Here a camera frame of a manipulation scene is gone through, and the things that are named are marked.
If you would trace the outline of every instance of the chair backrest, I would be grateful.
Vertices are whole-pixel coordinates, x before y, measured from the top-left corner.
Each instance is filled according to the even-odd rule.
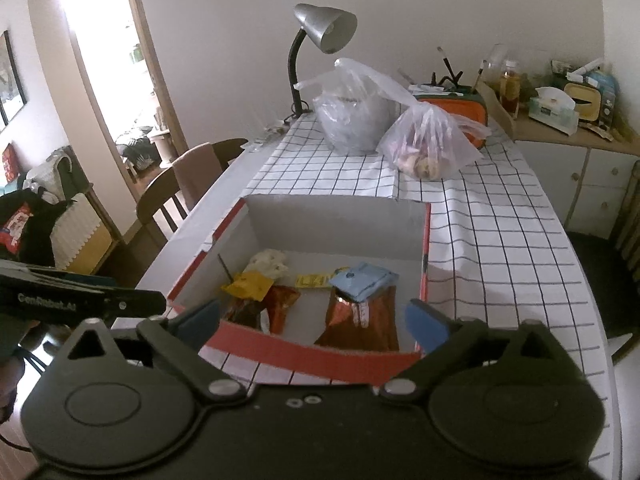
[[[169,228],[172,232],[178,230],[174,219],[167,211],[164,204],[169,200],[174,202],[175,208],[184,220],[187,218],[180,200],[176,194],[180,191],[178,181],[175,177],[174,168],[167,168],[151,181],[151,184],[145,189],[136,206],[136,213],[140,223],[148,228],[149,234],[160,246],[164,246],[166,243],[166,237],[162,234],[162,231],[154,221],[154,215],[161,211],[164,219],[169,224]]]
[[[227,139],[213,144],[213,151],[222,166],[222,171],[229,167],[229,162],[238,158],[242,153],[241,146],[247,142],[246,139]]]
[[[228,139],[215,144],[206,142],[174,160],[175,177],[189,211],[229,167],[229,162],[242,153],[240,146],[245,142],[245,139]]]
[[[634,164],[610,240],[626,262],[634,281],[640,282],[640,160]]]

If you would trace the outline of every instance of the framed picture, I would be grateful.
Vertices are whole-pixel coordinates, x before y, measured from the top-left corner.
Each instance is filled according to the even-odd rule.
[[[11,50],[9,32],[6,30],[0,36],[0,130],[9,124],[26,103],[27,98]]]

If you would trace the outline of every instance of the cabinet door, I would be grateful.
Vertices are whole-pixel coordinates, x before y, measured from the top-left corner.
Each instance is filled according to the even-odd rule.
[[[625,193],[615,187],[582,186],[567,230],[609,238]]]
[[[564,224],[578,189],[587,149],[551,142],[519,141],[516,145]]]
[[[638,158],[626,153],[591,150],[583,184],[626,189]]]

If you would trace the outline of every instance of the white plastic bag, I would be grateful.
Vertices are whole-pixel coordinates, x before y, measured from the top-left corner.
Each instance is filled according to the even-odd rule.
[[[347,61],[351,60],[339,59],[336,65]],[[472,130],[473,135],[480,138],[491,134],[487,127],[420,102],[389,76],[362,67],[362,73],[378,86],[380,95],[407,107],[377,148],[398,170],[413,178],[439,180],[453,176],[482,158],[462,132],[459,122],[462,128]]]
[[[380,141],[378,151],[418,180],[449,178],[482,158],[442,108],[411,106]]]
[[[352,59],[341,58],[335,69],[300,82],[296,89],[320,84],[322,93],[314,99],[314,110],[326,142],[341,155],[369,155],[398,116],[396,106],[380,93],[370,78],[378,74]]]

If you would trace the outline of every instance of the door frame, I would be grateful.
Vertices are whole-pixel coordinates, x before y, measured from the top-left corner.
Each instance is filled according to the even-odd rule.
[[[158,98],[159,105],[162,108],[162,112],[164,113],[164,118],[167,122],[167,126],[169,127],[170,135],[175,149],[178,152],[178,155],[181,155],[189,148],[184,138],[182,128],[180,127],[180,122],[178,121],[178,116],[175,112],[174,103],[172,102],[171,96],[169,95],[169,91],[164,81],[164,76],[162,75],[162,69],[160,68],[156,49],[151,39],[151,33],[148,28],[145,11],[142,6],[142,0],[129,0],[129,5],[131,6],[133,21],[138,33],[138,38],[140,39],[140,48],[142,49],[142,53],[145,56],[149,75],[156,91],[156,97]],[[84,65],[84,60],[82,59],[82,52],[80,51],[80,45],[78,43],[76,32],[71,28],[68,22],[67,25],[69,38],[71,40],[71,47],[76,57],[76,62],[78,64],[82,82],[84,83],[84,88],[86,90],[87,96],[89,97],[91,106],[94,109],[95,117],[98,121],[98,124],[100,125],[102,135],[107,142],[111,155],[113,155],[113,158],[118,169],[120,170],[120,173],[122,174],[124,181],[127,183],[127,187],[129,187],[131,194],[137,202],[140,199],[140,192],[135,187],[133,180],[129,175],[129,172],[127,171],[127,168],[122,162],[122,158],[118,153],[116,143],[111,137],[107,124],[104,120],[104,116],[102,115],[102,111],[100,110],[98,100],[95,97],[94,89],[91,85],[86,66]]]

